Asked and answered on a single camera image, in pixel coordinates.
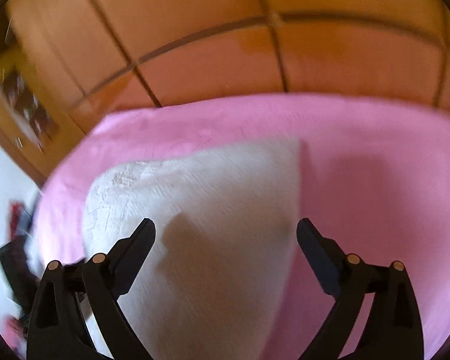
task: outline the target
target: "wooden cabinet door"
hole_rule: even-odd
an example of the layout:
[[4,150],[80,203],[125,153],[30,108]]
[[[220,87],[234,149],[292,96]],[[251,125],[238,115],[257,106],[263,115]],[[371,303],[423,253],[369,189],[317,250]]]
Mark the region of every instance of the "wooden cabinet door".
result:
[[[47,141],[47,144],[40,148],[26,137],[23,129],[19,128],[12,117],[12,112],[7,107],[7,103],[0,96],[0,130],[12,144],[17,145],[21,155],[38,173],[47,178],[60,161],[83,138],[84,133],[50,96],[18,45],[0,54],[0,85],[3,77],[13,70],[17,70],[23,77],[30,91],[54,121],[56,129],[54,135]],[[4,144],[2,146],[7,152],[10,151]],[[14,159],[13,153],[9,152],[8,154]],[[24,171],[30,173],[30,169],[24,169]]]

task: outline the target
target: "white pillow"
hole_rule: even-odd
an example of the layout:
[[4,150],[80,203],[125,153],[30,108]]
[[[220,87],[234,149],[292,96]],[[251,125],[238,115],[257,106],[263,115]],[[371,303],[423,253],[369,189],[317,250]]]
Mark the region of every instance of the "white pillow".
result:
[[[249,142],[101,175],[83,215],[87,257],[143,218],[157,235],[119,304],[155,359],[252,360],[266,344],[296,250],[299,144]],[[111,356],[94,318],[97,349]]]

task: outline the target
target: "bed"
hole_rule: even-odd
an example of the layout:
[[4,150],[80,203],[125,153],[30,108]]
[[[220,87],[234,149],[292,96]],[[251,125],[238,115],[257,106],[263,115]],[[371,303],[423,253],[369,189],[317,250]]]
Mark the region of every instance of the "bed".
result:
[[[298,93],[108,115],[44,186],[34,223],[42,260],[83,258],[85,200],[108,169],[277,136],[300,140],[300,216],[368,263],[406,264],[430,359],[450,334],[450,115],[429,107]],[[262,360],[297,358],[333,303],[298,249],[290,272]],[[363,324],[361,313],[352,336]]]

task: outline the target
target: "metal pin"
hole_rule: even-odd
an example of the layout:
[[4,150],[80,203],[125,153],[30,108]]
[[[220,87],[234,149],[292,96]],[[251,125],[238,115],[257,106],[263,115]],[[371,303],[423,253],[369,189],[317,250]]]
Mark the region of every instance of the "metal pin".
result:
[[394,261],[394,268],[397,271],[403,271],[405,269],[405,265],[401,261]]
[[350,253],[347,257],[346,257],[347,261],[350,264],[354,264],[354,266],[356,266],[357,264],[360,263],[360,257],[357,256],[356,254]]
[[95,264],[100,264],[103,263],[105,261],[105,255],[103,253],[97,253],[95,256],[93,256],[91,258],[91,260],[95,263]]
[[56,259],[54,259],[54,261],[51,261],[48,263],[48,269],[51,271],[54,271],[58,267],[59,267],[59,262]]

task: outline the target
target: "pink blanket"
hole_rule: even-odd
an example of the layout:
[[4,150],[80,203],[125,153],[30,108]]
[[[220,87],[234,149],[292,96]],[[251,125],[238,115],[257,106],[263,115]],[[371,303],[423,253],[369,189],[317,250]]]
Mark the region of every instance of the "pink blanket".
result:
[[[108,116],[49,178],[35,220],[43,260],[84,256],[82,211],[118,164],[184,156],[266,136],[302,141],[302,216],[346,253],[401,260],[420,308],[426,359],[450,334],[450,116],[401,102],[272,94]],[[295,360],[332,305],[297,249],[262,360]],[[359,317],[344,353],[363,327]]]

